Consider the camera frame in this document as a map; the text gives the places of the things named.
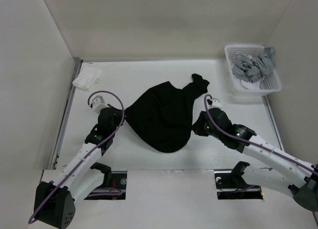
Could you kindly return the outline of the black tank top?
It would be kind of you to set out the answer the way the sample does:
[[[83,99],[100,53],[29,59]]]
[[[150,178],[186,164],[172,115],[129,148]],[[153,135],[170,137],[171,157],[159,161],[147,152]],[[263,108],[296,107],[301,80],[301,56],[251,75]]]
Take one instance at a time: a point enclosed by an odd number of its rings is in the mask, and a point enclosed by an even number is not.
[[[169,81],[145,91],[125,109],[125,119],[134,132],[161,153],[174,153],[190,139],[194,102],[208,92],[209,82],[192,74],[184,88]]]

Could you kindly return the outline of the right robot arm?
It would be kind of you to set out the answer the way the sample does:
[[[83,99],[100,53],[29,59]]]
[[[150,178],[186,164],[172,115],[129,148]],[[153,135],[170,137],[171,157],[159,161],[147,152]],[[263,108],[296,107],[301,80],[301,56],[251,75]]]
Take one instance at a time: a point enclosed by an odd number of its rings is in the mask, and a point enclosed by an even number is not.
[[[219,182],[244,190],[250,185],[267,187],[291,197],[304,209],[318,210],[318,167],[291,157],[260,137],[252,129],[233,124],[219,108],[202,111],[192,130],[199,136],[213,136],[224,146],[250,156],[267,168],[240,161]]]

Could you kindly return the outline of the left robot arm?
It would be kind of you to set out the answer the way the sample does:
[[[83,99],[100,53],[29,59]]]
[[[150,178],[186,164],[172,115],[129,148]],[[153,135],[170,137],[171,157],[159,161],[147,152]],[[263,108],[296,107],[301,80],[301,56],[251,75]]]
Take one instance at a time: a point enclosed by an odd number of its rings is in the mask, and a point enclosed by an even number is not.
[[[74,219],[80,201],[96,187],[110,186],[112,177],[107,173],[107,166],[98,160],[112,145],[124,118],[124,110],[111,106],[101,109],[97,124],[73,160],[54,180],[41,181],[37,186],[29,224],[40,221],[57,229],[66,229]]]

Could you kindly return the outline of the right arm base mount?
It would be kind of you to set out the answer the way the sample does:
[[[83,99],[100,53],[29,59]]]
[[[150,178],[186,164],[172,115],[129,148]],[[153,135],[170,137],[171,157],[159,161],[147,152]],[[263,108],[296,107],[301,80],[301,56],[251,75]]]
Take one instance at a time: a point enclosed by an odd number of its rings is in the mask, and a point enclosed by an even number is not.
[[[247,184],[243,179],[248,162],[239,161],[233,169],[214,171],[218,200],[263,200],[261,187]]]

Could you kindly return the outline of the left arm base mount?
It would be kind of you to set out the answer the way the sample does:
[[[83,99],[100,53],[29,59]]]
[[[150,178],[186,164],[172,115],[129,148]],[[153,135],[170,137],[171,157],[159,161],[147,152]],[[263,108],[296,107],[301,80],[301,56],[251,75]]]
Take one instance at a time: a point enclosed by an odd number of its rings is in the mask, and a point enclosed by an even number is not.
[[[128,173],[113,171],[110,166],[95,163],[91,169],[97,169],[104,174],[103,183],[95,188],[85,200],[125,200]]]

